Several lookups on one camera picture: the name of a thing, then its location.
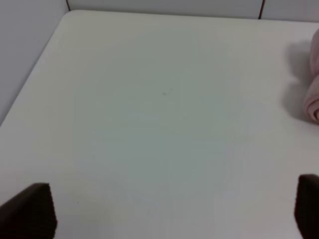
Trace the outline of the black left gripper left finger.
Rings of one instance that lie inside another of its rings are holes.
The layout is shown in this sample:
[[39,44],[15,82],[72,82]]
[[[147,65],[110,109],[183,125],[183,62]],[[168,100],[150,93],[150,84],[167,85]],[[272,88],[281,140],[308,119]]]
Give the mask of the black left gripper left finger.
[[48,183],[34,183],[0,206],[2,239],[53,239],[56,229]]

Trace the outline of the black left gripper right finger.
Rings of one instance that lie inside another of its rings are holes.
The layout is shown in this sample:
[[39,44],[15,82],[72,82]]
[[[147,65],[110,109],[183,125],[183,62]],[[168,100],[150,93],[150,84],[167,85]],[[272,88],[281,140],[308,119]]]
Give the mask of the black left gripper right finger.
[[317,175],[299,176],[294,216],[302,238],[319,238],[319,177]]

